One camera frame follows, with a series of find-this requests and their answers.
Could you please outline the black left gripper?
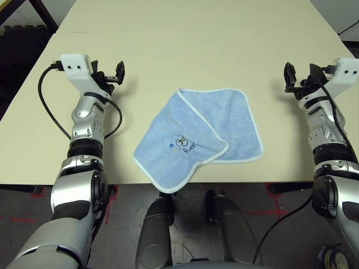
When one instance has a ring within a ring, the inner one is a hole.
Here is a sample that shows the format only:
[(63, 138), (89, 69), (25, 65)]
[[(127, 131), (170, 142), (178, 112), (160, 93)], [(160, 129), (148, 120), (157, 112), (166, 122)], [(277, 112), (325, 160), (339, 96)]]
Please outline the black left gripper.
[(92, 78), (97, 85), (105, 91), (108, 95), (112, 96), (114, 91), (113, 83), (122, 84), (125, 77), (125, 64), (120, 61), (116, 67), (116, 76), (106, 76), (103, 71), (98, 71), (98, 60), (91, 62), (93, 70)]

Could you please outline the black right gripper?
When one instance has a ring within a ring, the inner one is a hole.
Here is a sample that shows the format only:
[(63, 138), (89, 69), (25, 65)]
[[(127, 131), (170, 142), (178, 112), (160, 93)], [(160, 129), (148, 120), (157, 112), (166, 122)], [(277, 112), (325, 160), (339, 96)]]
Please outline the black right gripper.
[(325, 85), (329, 81), (325, 76), (321, 76), (322, 68), (313, 63), (310, 63), (310, 74), (308, 78), (300, 82), (300, 87), (295, 87), (297, 81), (296, 71), (291, 63), (286, 63), (283, 75), (286, 83), (285, 92), (294, 93), (297, 100), (301, 100), (305, 96), (312, 94), (321, 88), (321, 85)]

